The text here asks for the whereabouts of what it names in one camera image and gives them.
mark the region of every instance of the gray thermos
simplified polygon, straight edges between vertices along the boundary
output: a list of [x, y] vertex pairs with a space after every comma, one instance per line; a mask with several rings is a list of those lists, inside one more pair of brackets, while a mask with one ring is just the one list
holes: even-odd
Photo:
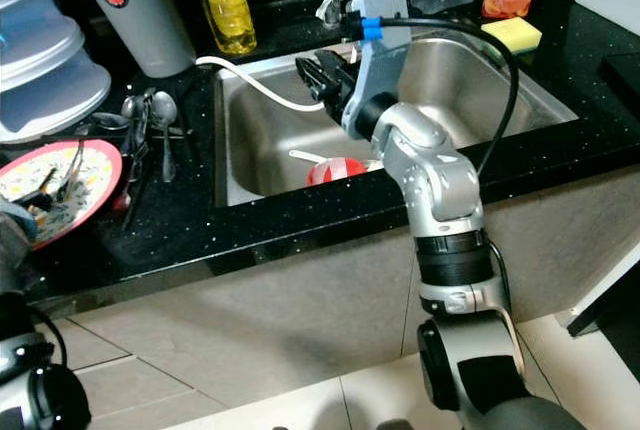
[[97, 0], [118, 35], [149, 77], [186, 70], [195, 51], [172, 0]]

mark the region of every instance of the stacked plastic container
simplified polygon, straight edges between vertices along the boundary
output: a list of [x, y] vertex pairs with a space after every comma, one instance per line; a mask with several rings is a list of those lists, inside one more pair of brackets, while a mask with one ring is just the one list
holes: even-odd
[[0, 0], [0, 144], [35, 140], [91, 113], [111, 78], [53, 0]]

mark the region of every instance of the black cable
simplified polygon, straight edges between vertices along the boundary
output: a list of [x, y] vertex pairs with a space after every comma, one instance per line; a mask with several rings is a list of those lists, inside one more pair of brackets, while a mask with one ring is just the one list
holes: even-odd
[[473, 25], [467, 25], [464, 23], [451, 22], [449, 20], [440, 20], [437, 18], [381, 18], [380, 19], [381, 27], [431, 27], [431, 28], [444, 28], [447, 30], [455, 30], [461, 33], [466, 33], [467, 35], [472, 35], [481, 40], [484, 40], [488, 44], [492, 45], [496, 48], [504, 58], [507, 67], [509, 68], [509, 76], [511, 81], [509, 82], [509, 98], [507, 99], [507, 105], [505, 107], [504, 113], [502, 114], [502, 119], [500, 120], [500, 124], [496, 130], [496, 133], [493, 135], [491, 139], [491, 143], [489, 144], [489, 148], [482, 157], [482, 161], [478, 166], [478, 175], [482, 173], [485, 166], [487, 165], [487, 161], [493, 151], [495, 150], [498, 141], [504, 135], [505, 130], [507, 129], [507, 125], [509, 124], [509, 120], [511, 120], [511, 115], [513, 114], [513, 110], [516, 106], [516, 99], [518, 97], [518, 63], [511, 53], [511, 51], [498, 40], [493, 35], [480, 30]]
[[489, 247], [498, 261], [498, 267], [500, 267], [500, 276], [502, 277], [502, 286], [504, 288], [504, 296], [507, 299], [507, 306], [509, 307], [509, 313], [511, 313], [511, 287], [509, 286], [509, 275], [507, 274], [507, 265], [504, 263], [502, 252], [498, 246], [489, 240]]
[[63, 367], [67, 366], [67, 346], [64, 344], [64, 338], [62, 338], [62, 334], [60, 333], [60, 330], [58, 330], [58, 327], [56, 327], [53, 322], [51, 321], [51, 319], [49, 317], [47, 317], [47, 315], [38, 310], [35, 307], [29, 307], [29, 311], [31, 311], [31, 313], [33, 313], [36, 317], [38, 317], [38, 320], [40, 320], [42, 323], [44, 323], [47, 328], [49, 330], [51, 330], [51, 333], [53, 333], [53, 336], [56, 337], [56, 340], [58, 341], [58, 345], [60, 346], [60, 364]]

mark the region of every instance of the sink basin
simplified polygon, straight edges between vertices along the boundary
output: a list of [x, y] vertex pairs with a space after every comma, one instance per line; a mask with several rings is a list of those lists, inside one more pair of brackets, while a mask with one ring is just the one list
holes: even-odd
[[[508, 80], [481, 47], [458, 37], [415, 40], [398, 82], [400, 100], [415, 104], [447, 129], [457, 148], [491, 139], [502, 116]], [[350, 45], [331, 47], [348, 55]], [[295, 58], [278, 57], [242, 68], [276, 93], [314, 103], [298, 77]], [[574, 120], [577, 116], [520, 72], [520, 90], [506, 135]], [[229, 71], [215, 80], [216, 202], [236, 205], [305, 186], [313, 163], [289, 150], [325, 157], [371, 159], [368, 142], [349, 139], [325, 112], [296, 112], [273, 102]]]

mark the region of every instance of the dirty plate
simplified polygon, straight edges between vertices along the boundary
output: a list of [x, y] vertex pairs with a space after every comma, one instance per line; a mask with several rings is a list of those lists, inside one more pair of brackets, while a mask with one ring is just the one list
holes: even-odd
[[[118, 150], [104, 140], [83, 142], [82, 162], [70, 196], [54, 204], [48, 212], [35, 215], [38, 234], [33, 248], [41, 248], [81, 225], [109, 198], [122, 173], [122, 158]], [[46, 187], [55, 195], [66, 174], [78, 142], [58, 142], [46, 145], [0, 168], [0, 194], [15, 200], [42, 183], [51, 168], [57, 170]]]

